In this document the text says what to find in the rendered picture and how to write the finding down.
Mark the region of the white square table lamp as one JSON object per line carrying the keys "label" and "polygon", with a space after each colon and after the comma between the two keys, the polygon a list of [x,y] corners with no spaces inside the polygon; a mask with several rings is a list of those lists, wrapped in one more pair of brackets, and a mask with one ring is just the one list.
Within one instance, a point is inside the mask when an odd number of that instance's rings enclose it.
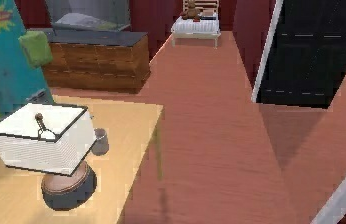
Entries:
{"label": "white square table lamp", "polygon": [[0,158],[42,172],[43,200],[53,210],[76,208],[94,193],[97,177],[85,157],[95,142],[85,106],[28,103],[0,121]]}

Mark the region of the black room door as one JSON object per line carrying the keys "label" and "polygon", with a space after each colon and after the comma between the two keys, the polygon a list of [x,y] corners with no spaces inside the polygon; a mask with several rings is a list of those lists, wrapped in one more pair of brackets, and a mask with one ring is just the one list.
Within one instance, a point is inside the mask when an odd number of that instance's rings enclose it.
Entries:
{"label": "black room door", "polygon": [[346,75],[346,0],[276,0],[251,100],[328,108]]}

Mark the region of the grey mug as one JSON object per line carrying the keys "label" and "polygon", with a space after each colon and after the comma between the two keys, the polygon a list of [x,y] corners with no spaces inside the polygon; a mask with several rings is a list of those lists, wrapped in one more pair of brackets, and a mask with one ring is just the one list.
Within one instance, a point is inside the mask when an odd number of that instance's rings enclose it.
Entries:
{"label": "grey mug", "polygon": [[109,151],[108,136],[105,129],[95,129],[96,140],[91,147],[91,152],[96,156],[105,155]]}

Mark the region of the white door frame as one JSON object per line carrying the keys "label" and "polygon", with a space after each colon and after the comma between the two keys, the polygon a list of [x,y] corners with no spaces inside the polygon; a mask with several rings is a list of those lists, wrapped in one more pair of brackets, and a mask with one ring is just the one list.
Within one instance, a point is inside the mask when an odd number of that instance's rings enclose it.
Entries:
{"label": "white door frame", "polygon": [[346,177],[310,224],[338,224],[346,214]]}

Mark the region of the brown teddy bear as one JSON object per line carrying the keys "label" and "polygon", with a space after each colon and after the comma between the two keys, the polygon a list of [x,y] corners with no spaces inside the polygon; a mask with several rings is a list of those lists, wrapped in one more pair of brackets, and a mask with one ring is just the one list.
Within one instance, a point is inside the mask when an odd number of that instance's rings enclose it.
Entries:
{"label": "brown teddy bear", "polygon": [[188,0],[187,8],[181,13],[183,20],[192,19],[193,21],[200,20],[200,10],[195,6],[195,0]]}

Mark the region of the light wooden table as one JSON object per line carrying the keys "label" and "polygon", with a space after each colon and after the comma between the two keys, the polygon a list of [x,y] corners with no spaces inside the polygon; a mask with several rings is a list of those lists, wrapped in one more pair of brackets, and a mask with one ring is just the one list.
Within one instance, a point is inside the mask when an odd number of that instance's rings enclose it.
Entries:
{"label": "light wooden table", "polygon": [[104,156],[88,155],[98,186],[71,211],[53,211],[42,199],[42,175],[8,169],[0,160],[0,224],[117,224],[143,156],[158,132],[163,107],[155,104],[55,96],[58,103],[86,105],[93,124],[108,132]]}

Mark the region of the brown wooden chest of drawers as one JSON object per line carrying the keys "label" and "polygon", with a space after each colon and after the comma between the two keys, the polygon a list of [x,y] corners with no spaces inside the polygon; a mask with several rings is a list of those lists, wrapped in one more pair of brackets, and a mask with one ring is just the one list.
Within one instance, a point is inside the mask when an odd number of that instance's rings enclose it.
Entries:
{"label": "brown wooden chest of drawers", "polygon": [[53,60],[43,66],[51,87],[139,92],[150,76],[145,32],[44,30]]}

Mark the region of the teal poster with green print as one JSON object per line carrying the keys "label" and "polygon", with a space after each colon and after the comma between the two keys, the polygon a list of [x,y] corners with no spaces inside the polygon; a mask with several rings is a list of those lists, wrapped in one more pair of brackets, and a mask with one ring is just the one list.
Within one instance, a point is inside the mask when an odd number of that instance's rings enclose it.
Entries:
{"label": "teal poster with green print", "polygon": [[25,33],[14,0],[0,0],[0,118],[33,99],[53,101],[42,70],[28,64],[20,46]]}

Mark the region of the green cushion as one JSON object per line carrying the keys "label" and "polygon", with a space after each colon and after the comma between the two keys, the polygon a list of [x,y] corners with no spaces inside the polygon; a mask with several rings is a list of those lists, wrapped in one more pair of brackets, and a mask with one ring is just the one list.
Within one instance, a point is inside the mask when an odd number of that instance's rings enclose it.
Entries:
{"label": "green cushion", "polygon": [[43,31],[27,31],[18,41],[32,68],[41,67],[53,60],[47,35]]}

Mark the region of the white bed with wooden headboard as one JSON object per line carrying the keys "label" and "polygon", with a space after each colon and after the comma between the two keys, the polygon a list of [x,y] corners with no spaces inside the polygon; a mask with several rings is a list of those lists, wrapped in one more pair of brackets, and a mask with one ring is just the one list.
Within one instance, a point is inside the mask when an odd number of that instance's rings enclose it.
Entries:
{"label": "white bed with wooden headboard", "polygon": [[[183,11],[187,6],[188,0],[183,0]],[[195,0],[195,6],[200,10],[200,20],[183,20],[180,14],[171,27],[172,45],[175,45],[177,39],[209,39],[217,47],[221,36],[219,0]]]}

